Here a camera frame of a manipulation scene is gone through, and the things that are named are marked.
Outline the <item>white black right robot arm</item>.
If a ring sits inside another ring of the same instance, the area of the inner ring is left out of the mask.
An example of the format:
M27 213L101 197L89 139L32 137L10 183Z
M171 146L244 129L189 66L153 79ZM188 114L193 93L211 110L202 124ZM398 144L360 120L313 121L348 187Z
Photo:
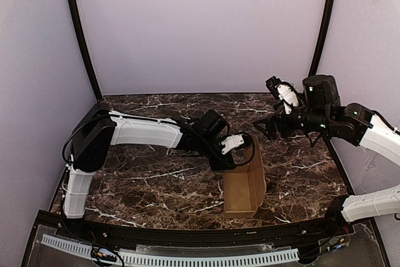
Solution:
M342 106L336 80L331 75L310 76L302 83L303 92L299 93L275 76L266 81L269 92L279 102L273 115L253 125L268 140L288 138L295 131L302 131L305 136L318 133L369 149L399 164L399 130L379 112L359 103ZM338 196L325 217L344 224L389 214L399 214L399 186L362 195Z

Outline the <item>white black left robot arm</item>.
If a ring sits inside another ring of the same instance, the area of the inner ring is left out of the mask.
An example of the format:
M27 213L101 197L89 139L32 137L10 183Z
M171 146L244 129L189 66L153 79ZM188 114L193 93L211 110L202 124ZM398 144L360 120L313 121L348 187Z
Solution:
M94 175L105 164L109 148L120 144L162 146L194 151L208 159L211 169L235 167L231 151L244 144L241 134L223 136L229 123L214 110L201 118L156 119L95 109L74 129L62 148L69 178L62 205L68 219L80 219Z

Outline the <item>brown cardboard box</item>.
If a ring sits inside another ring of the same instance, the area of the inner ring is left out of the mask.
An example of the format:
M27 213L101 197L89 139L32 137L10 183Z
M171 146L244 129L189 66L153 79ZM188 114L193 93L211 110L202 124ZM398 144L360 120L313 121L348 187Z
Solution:
M222 174L225 218L252 218L265 199L266 179L260 145L256 136L252 138L255 150L250 146L244 150L250 163Z

